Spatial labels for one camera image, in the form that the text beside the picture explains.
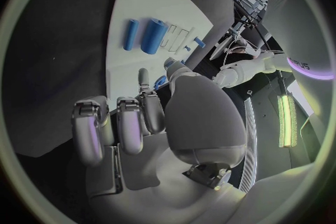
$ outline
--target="green light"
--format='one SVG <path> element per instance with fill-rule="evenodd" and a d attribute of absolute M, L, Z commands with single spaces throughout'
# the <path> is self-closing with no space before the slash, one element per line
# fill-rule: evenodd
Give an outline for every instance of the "green light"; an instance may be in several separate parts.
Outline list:
<path fill-rule="evenodd" d="M 280 119 L 280 147 L 294 147 L 297 144 L 295 103 L 292 96 L 278 96 Z"/>

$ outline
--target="purple light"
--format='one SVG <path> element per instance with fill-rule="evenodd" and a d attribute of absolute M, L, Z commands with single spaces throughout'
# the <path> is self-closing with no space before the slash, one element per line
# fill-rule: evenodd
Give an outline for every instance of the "purple light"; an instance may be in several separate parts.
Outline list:
<path fill-rule="evenodd" d="M 317 80 L 333 80 L 335 77 L 333 74 L 325 74 L 325 75 L 312 74 L 312 73 L 307 72 L 307 70 L 298 67 L 297 65 L 292 63 L 292 61 L 288 58 L 287 58 L 287 61 L 294 70 L 298 71 L 301 74 L 304 74 L 305 76 L 315 78 Z"/>

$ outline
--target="blue object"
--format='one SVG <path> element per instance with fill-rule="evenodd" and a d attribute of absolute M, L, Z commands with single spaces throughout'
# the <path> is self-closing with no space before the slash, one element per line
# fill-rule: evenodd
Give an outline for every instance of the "blue object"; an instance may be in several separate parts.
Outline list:
<path fill-rule="evenodd" d="M 157 91 L 158 88 L 166 82 L 166 79 L 166 76 L 159 77 L 154 83 L 154 89 Z"/>
<path fill-rule="evenodd" d="M 204 48 L 206 45 L 204 42 L 201 41 L 199 38 L 195 38 L 194 41 L 201 47 Z"/>
<path fill-rule="evenodd" d="M 155 54 L 167 30 L 168 25 L 166 25 L 163 21 L 152 18 L 144 32 L 141 50 L 147 54 Z"/>
<path fill-rule="evenodd" d="M 133 47 L 134 38 L 138 31 L 139 21 L 129 20 L 127 36 L 124 44 L 124 50 L 131 50 Z"/>

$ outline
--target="blue foam roller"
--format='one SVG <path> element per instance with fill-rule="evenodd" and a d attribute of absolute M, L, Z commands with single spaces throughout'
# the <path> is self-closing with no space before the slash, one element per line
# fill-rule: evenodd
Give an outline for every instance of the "blue foam roller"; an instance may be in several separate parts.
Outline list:
<path fill-rule="evenodd" d="M 136 38 L 136 33 L 138 30 L 139 21 L 129 20 L 127 36 L 124 44 L 124 50 L 131 50 L 133 47 L 134 38 Z"/>
<path fill-rule="evenodd" d="M 168 25 L 166 25 L 163 21 L 152 18 L 144 32 L 141 43 L 142 51 L 147 54 L 155 54 L 167 30 Z"/>
<path fill-rule="evenodd" d="M 204 42 L 201 41 L 199 38 L 195 38 L 194 41 L 201 47 L 204 48 L 206 45 Z"/>

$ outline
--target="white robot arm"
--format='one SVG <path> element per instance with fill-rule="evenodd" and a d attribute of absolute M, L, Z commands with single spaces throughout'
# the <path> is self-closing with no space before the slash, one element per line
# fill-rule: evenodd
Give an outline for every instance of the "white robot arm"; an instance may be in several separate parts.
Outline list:
<path fill-rule="evenodd" d="M 221 67 L 213 81 L 220 88 L 231 88 L 253 78 L 257 73 L 273 73 L 276 70 L 292 72 L 284 53 L 262 53 L 257 59 L 241 60 Z"/>

